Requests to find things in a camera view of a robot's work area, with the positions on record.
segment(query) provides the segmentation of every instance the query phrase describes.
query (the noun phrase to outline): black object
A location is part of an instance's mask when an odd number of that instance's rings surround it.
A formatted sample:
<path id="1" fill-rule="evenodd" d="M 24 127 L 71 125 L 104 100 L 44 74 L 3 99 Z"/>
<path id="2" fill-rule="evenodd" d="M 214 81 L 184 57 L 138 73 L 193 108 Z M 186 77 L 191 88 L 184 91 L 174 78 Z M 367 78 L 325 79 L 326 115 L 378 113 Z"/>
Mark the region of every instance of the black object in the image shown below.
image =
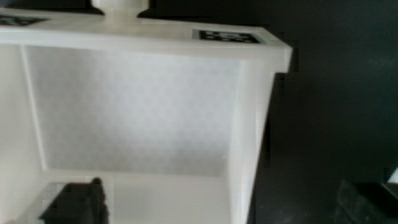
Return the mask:
<path id="1" fill-rule="evenodd" d="M 341 181 L 335 224 L 398 224 L 396 185 Z"/>
<path id="2" fill-rule="evenodd" d="M 259 44 L 255 37 L 248 33 L 218 32 L 209 30 L 195 30 L 195 32 L 200 40 Z"/>
<path id="3" fill-rule="evenodd" d="M 39 217 L 46 224 L 108 224 L 101 179 L 69 183 Z"/>
<path id="4" fill-rule="evenodd" d="M 28 26 L 46 20 L 44 18 L 0 15 L 0 26 Z"/>
<path id="5" fill-rule="evenodd" d="M 0 6 L 28 10 L 103 14 L 92 7 L 90 0 L 0 0 Z"/>

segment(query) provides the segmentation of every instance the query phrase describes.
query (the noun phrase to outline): white plastic wall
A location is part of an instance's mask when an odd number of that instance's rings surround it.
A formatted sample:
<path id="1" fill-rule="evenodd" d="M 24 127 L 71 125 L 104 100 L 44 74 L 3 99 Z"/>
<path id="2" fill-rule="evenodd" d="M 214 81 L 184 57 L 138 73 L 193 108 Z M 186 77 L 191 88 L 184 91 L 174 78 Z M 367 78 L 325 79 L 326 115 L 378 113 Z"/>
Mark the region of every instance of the white plastic wall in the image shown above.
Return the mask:
<path id="1" fill-rule="evenodd" d="M 12 220 L 39 192 L 35 142 L 21 51 L 0 45 L 0 223 Z"/>

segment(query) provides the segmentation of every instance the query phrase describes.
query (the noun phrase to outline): dark surface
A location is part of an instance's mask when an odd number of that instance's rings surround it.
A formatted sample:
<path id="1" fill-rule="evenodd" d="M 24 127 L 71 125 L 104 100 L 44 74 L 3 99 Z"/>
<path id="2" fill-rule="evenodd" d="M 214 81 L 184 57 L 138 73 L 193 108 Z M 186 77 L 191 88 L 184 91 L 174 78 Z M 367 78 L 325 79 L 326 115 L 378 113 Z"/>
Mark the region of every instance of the dark surface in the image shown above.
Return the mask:
<path id="1" fill-rule="evenodd" d="M 0 7 L 103 14 L 92 7 L 90 0 L 0 0 Z"/>

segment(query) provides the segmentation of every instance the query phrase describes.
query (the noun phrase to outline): white plastic box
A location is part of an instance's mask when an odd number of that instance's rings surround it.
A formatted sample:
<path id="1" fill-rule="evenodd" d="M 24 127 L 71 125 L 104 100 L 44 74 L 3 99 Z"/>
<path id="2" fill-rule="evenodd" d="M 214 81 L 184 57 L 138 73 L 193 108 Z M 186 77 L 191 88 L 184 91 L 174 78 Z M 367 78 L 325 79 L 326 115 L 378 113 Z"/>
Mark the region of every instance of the white plastic box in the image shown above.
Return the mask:
<path id="1" fill-rule="evenodd" d="M 289 46 L 255 27 L 0 14 L 49 19 L 0 26 L 0 224 L 40 223 L 62 185 L 92 177 L 111 224 L 243 224 Z"/>

